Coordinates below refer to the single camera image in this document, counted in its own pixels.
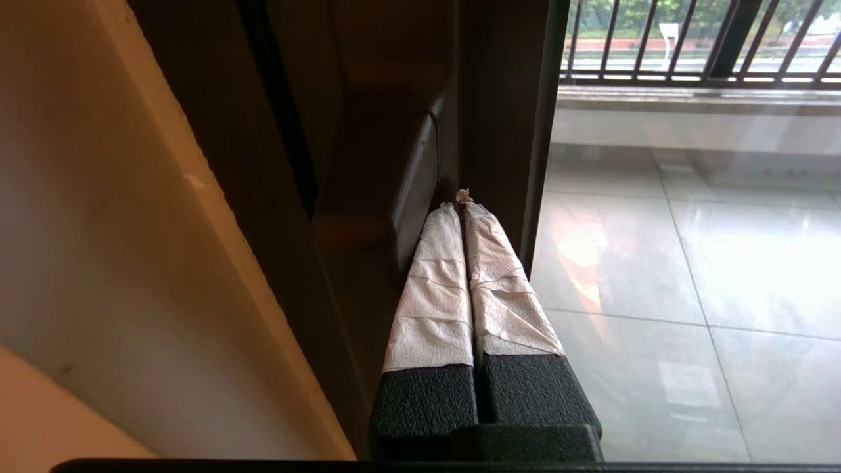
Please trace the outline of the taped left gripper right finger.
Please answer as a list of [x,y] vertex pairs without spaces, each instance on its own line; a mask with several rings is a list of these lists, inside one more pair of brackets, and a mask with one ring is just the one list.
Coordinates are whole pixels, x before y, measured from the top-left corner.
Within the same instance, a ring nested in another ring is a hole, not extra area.
[[602,427],[499,220],[466,189],[465,223],[480,425],[461,455],[600,461]]

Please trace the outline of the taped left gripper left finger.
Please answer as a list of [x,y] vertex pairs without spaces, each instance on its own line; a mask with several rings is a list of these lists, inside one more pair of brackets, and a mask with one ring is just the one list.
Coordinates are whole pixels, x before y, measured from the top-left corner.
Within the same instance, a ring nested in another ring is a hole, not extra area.
[[370,416],[376,461],[444,461],[480,421],[461,222],[444,203],[424,222],[391,326]]

